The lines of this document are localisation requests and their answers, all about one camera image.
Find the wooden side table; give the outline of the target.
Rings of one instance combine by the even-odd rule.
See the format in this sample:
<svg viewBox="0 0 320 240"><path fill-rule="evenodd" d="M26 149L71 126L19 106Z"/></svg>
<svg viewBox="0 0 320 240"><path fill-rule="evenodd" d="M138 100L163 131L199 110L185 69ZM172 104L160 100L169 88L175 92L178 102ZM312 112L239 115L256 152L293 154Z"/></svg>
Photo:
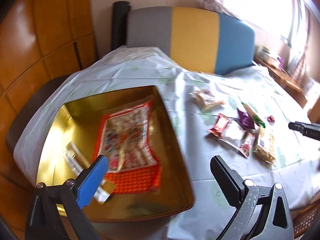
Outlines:
<svg viewBox="0 0 320 240"><path fill-rule="evenodd" d="M283 69L285 61L278 54L271 54L272 59L268 60L263 56L264 52L260 51L255 54L254 61L264 67L267 67L270 76L282 87L293 99L304 108L307 100L303 94L303 89L286 70Z"/></svg>

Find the clear crumbly cake packet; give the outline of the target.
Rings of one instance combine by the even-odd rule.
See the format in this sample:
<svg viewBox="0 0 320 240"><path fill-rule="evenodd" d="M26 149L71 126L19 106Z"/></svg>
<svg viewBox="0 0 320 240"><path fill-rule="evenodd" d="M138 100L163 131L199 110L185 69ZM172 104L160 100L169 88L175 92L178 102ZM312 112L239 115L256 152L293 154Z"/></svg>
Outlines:
<svg viewBox="0 0 320 240"><path fill-rule="evenodd" d="M214 95L208 89L195 90L191 96L196 100L199 106L204 110L209 110L213 107L224 105L225 101L220 96Z"/></svg>

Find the wooden wardrobe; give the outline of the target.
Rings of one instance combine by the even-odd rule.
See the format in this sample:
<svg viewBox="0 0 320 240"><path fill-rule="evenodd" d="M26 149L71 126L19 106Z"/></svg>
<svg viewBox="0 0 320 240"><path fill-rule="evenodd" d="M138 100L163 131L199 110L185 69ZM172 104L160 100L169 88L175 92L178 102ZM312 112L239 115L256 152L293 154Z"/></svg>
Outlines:
<svg viewBox="0 0 320 240"><path fill-rule="evenodd" d="M42 85L97 57L90 0L13 0L1 18L1 217L18 239L33 187L14 162L6 133Z"/></svg>

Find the pink white snack bar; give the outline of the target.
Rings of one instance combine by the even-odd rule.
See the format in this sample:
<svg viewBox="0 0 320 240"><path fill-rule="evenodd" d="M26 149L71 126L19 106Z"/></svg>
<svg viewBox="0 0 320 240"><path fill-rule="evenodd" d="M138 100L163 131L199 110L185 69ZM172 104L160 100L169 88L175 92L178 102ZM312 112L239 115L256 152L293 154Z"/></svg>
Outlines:
<svg viewBox="0 0 320 240"><path fill-rule="evenodd" d="M239 147L239 152L245 157L248 158L250 153L252 152L252 148L254 145L255 136L254 134L247 132L243 142Z"/></svg>

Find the yellow green cracker pack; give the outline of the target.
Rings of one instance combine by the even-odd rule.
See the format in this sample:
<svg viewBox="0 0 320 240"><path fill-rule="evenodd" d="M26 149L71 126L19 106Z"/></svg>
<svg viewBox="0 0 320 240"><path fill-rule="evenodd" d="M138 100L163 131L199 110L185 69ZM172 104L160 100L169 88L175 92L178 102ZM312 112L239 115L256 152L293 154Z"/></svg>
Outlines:
<svg viewBox="0 0 320 240"><path fill-rule="evenodd" d="M258 116L257 112L247 103L242 102L241 103L244 107L244 109L246 110L246 112L248 113L248 115L251 117L251 119L253 120L253 122L255 124L257 124L258 126L265 128L265 123L263 122L263 120L260 119L260 117Z"/></svg>

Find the clear puffed rice snack pack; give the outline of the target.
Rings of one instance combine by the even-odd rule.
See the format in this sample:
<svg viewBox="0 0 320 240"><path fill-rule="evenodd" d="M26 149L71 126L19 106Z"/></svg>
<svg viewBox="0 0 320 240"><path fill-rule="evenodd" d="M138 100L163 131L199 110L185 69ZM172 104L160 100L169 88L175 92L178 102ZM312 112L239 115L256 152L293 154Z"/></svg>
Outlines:
<svg viewBox="0 0 320 240"><path fill-rule="evenodd" d="M254 154L269 164L274 164L276 161L275 139L269 129L259 127Z"/></svg>

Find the red gold gift box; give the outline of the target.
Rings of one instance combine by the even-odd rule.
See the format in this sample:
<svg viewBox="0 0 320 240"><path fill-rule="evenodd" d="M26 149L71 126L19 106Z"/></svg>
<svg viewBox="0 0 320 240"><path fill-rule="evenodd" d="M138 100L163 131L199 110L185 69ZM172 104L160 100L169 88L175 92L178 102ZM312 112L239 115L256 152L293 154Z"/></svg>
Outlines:
<svg viewBox="0 0 320 240"><path fill-rule="evenodd" d="M187 168L155 86L115 90L63 104L41 152L37 182L60 185L107 157L100 192L84 209L93 222L175 215L194 204Z"/></svg>

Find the small red wrapped candy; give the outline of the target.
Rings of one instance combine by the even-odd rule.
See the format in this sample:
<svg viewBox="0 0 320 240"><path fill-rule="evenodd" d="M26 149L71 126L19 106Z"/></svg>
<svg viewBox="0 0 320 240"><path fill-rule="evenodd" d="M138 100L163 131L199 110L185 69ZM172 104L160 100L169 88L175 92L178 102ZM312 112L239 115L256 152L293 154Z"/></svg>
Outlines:
<svg viewBox="0 0 320 240"><path fill-rule="evenodd" d="M266 119L267 119L269 124L274 124L275 123L275 119L274 119L274 117L272 115L268 116Z"/></svg>

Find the pale green cloud tablecloth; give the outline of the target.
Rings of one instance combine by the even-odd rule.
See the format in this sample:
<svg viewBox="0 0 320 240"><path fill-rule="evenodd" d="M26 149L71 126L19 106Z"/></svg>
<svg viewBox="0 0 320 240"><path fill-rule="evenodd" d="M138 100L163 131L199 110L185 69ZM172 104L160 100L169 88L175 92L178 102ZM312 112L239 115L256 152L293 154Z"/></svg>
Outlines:
<svg viewBox="0 0 320 240"><path fill-rule="evenodd" d="M310 203L319 191L319 142L289 129L289 122L308 122L298 103L269 76L252 64L227 75L188 71L160 49L118 48L98 62L71 75L43 103L28 122L14 148L14 160L31 183L44 141L59 108L67 102L104 92L154 85L170 116L187 165L195 205L154 222L99 224L111 239L215 239L231 218L233 208L210 172L215 155L245 178L271 186L281 183L293 213ZM244 105L257 113L275 139L274 164L237 150L236 126L218 140L208 131L217 116L238 116Z"/></svg>

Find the large red orange snack bag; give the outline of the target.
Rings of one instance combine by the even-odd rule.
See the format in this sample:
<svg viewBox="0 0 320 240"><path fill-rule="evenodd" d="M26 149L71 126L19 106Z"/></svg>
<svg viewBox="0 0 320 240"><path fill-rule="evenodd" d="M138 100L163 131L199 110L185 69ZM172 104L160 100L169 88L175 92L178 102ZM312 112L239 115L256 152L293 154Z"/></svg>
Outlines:
<svg viewBox="0 0 320 240"><path fill-rule="evenodd" d="M149 123L153 100L103 115L93 160L108 159L105 179L115 194L156 191L161 184L161 163L151 148Z"/></svg>

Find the red gold snack bar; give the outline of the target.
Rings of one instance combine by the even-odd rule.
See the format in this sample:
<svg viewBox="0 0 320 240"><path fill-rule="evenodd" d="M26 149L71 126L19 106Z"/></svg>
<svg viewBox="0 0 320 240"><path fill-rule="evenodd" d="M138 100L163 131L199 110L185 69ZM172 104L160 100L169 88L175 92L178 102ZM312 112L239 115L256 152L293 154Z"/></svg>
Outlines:
<svg viewBox="0 0 320 240"><path fill-rule="evenodd" d="M216 123L212 128L209 129L209 132L216 136L217 138L221 137L224 130L227 128L228 124L231 122L230 118L224 114L219 113Z"/></svg>

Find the white flat snack packet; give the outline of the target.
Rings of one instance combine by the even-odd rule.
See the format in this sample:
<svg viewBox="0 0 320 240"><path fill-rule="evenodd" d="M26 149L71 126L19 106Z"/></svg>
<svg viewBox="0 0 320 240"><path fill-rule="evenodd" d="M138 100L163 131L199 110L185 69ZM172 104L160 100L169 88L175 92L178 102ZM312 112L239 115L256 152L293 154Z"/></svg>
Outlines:
<svg viewBox="0 0 320 240"><path fill-rule="evenodd" d="M245 134L246 131L232 120L223 131L221 140L234 148L239 148Z"/></svg>

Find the grey yellow blue chair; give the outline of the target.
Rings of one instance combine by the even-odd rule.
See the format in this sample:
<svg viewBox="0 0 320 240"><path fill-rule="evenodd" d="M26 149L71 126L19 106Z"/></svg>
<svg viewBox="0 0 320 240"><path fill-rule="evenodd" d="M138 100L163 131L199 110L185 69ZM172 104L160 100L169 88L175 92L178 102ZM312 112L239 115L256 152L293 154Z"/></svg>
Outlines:
<svg viewBox="0 0 320 240"><path fill-rule="evenodd" d="M157 47L184 69L226 75L253 64L255 33L237 18L204 9L148 7L129 13L126 45Z"/></svg>

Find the purple snack packet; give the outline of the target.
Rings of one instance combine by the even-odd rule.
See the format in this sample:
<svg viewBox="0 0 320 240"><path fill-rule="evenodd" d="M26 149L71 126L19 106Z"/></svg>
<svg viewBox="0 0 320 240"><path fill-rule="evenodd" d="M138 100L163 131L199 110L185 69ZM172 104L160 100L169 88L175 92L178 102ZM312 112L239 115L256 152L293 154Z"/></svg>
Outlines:
<svg viewBox="0 0 320 240"><path fill-rule="evenodd" d="M255 129L254 122L247 112L237 109L239 116L239 124L244 129Z"/></svg>

